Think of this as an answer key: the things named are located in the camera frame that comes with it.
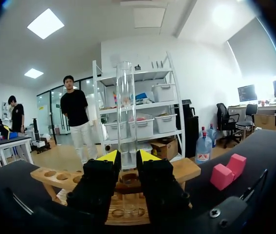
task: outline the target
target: white table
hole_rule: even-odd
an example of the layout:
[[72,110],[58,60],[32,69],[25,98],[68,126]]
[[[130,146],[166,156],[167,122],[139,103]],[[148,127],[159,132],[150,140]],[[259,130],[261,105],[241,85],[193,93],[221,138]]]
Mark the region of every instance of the white table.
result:
[[1,157],[3,164],[4,165],[8,164],[3,150],[7,149],[7,148],[16,147],[16,146],[20,146],[22,148],[24,156],[27,158],[28,162],[34,164],[32,156],[31,156],[30,141],[31,141],[31,138],[27,137],[27,136],[25,136],[25,137],[19,136],[17,138],[11,139],[11,140],[0,140],[0,157]]
[[[229,110],[229,114],[239,114],[239,120],[243,121],[244,118],[242,117],[243,114],[245,115],[245,111],[246,111],[246,107],[247,105],[240,105],[240,106],[229,106],[228,110]],[[265,106],[261,106],[258,105],[258,111],[276,111],[276,105],[271,104],[271,105],[265,105]]]

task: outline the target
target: clear glass cylinder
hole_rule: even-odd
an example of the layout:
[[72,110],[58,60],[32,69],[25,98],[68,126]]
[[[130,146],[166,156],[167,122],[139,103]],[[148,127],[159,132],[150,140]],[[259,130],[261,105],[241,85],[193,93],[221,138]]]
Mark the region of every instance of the clear glass cylinder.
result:
[[[130,152],[137,152],[134,76],[130,62],[124,61],[117,65],[116,79],[118,151],[122,162],[120,182],[130,188],[139,180],[137,170],[126,171],[128,168],[136,168],[136,155]],[[138,194],[125,194],[122,199],[124,216],[139,214]]]

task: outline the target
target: white metal shelf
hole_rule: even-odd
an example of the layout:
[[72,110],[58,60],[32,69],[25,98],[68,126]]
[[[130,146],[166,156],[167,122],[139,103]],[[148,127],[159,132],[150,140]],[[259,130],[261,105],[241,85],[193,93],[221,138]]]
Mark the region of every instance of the white metal shelf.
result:
[[[170,136],[174,136],[174,135],[178,135],[181,134],[182,130],[176,130],[174,132],[169,132],[169,133],[154,133],[153,136],[148,137],[148,138],[142,138],[142,139],[138,139],[138,141],[144,141],[144,140],[153,140],[153,139],[158,139],[158,138],[163,138],[163,137],[170,137]],[[122,139],[122,143],[130,143],[133,142],[132,138],[126,138],[126,139]],[[104,144],[106,145],[111,145],[111,144],[117,144],[118,140],[109,140],[106,139],[104,141]]]
[[[134,81],[145,81],[145,80],[156,80],[156,79],[165,79],[165,82],[167,83],[174,83],[176,86],[176,100],[175,101],[169,101],[169,102],[156,102],[156,103],[150,103],[150,104],[143,104],[143,105],[137,105],[136,110],[139,109],[147,109],[147,108],[156,108],[156,107],[161,107],[161,106],[170,106],[174,104],[179,105],[179,118],[180,118],[180,125],[181,125],[181,130],[176,130],[174,132],[170,133],[164,133],[164,134],[159,134],[154,132],[154,135],[149,138],[144,138],[144,139],[138,139],[138,141],[144,141],[144,140],[152,140],[152,139],[157,139],[157,138],[163,138],[163,137],[169,137],[169,136],[175,136],[177,135],[178,140],[180,142],[181,150],[182,153],[181,155],[177,155],[174,157],[171,162],[179,160],[181,158],[185,157],[185,129],[184,129],[184,114],[183,114],[183,107],[182,107],[182,100],[181,100],[181,95],[180,95],[180,88],[179,88],[179,83],[177,79],[177,74],[173,65],[173,61],[171,59],[171,55],[169,52],[166,53],[167,56],[163,60],[163,65],[165,66],[167,63],[169,65],[169,68],[155,68],[155,69],[150,69],[148,71],[134,71]],[[98,77],[97,75],[97,70],[101,71],[101,76]],[[117,109],[107,109],[107,110],[99,110],[99,99],[98,99],[98,81],[100,81],[103,85],[105,86],[111,86],[111,85],[116,85],[116,70],[112,73],[103,73],[102,70],[97,66],[96,61],[92,62],[92,73],[93,73],[93,84],[94,84],[94,98],[95,98],[95,104],[96,104],[96,115],[97,115],[97,120],[100,122],[101,120],[101,115],[102,114],[110,114],[110,113],[117,113]],[[98,124],[97,130],[99,133],[100,137],[100,142],[101,142],[101,147],[102,147],[102,152],[105,154],[105,146],[110,145],[110,144],[117,144],[118,140],[109,140],[104,138],[106,137],[106,130],[102,127],[102,124]],[[129,143],[132,142],[131,138],[127,138],[122,140],[122,143]],[[129,165],[124,169],[130,169],[133,168],[133,166]]]
[[[175,101],[162,101],[162,102],[155,102],[155,103],[149,103],[149,104],[141,104],[141,105],[136,105],[136,110],[154,108],[154,107],[160,107],[160,106],[169,106],[174,104],[179,104],[179,102],[175,100]],[[117,112],[116,108],[106,109],[106,110],[101,110],[100,115],[111,114],[116,112]]]
[[[161,79],[167,76],[171,72],[171,68],[157,68],[149,71],[134,71],[134,81],[144,81],[152,79]],[[108,73],[97,78],[97,81],[101,81],[105,86],[116,84],[116,72]]]
[[[180,159],[182,159],[182,155],[181,154],[178,154],[178,155],[176,155],[172,160],[170,160],[170,162],[174,162],[174,161],[178,161],[178,160],[180,160]],[[136,165],[134,165],[134,164],[128,164],[128,165],[125,165],[125,166],[123,166],[123,170],[129,170],[129,169],[133,169],[133,168],[135,168],[136,167]]]

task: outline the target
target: pink block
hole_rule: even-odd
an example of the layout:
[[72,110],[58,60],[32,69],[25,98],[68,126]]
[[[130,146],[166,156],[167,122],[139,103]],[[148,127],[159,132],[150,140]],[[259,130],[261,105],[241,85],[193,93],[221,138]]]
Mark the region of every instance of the pink block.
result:
[[234,180],[236,180],[243,172],[244,167],[246,165],[246,158],[240,156],[238,154],[233,154],[229,163],[226,165],[228,169],[230,169],[234,176]]
[[220,191],[233,182],[234,174],[222,164],[214,166],[210,182]]

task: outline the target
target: man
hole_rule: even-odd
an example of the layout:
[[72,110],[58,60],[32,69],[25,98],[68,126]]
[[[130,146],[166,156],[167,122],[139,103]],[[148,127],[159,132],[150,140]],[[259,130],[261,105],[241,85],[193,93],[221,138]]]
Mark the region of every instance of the man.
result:
[[91,129],[86,114],[88,103],[84,92],[74,89],[72,76],[66,76],[63,83],[67,93],[61,98],[61,110],[69,119],[74,147],[82,164],[85,164],[88,158],[84,152],[84,144],[87,145],[89,157],[93,159],[97,157],[97,149],[90,136]]
[[[8,99],[8,104],[13,107],[12,113],[11,113],[11,120],[12,120],[12,127],[11,130],[13,132],[17,132],[18,136],[24,135],[24,108],[21,104],[17,103],[15,96],[10,96]],[[23,152],[26,152],[25,145],[17,146],[16,147],[17,153],[20,158],[23,160],[28,161]]]
[[15,96],[10,96],[8,104],[13,107],[12,110],[12,131],[17,133],[24,133],[24,108],[21,104],[17,103]]

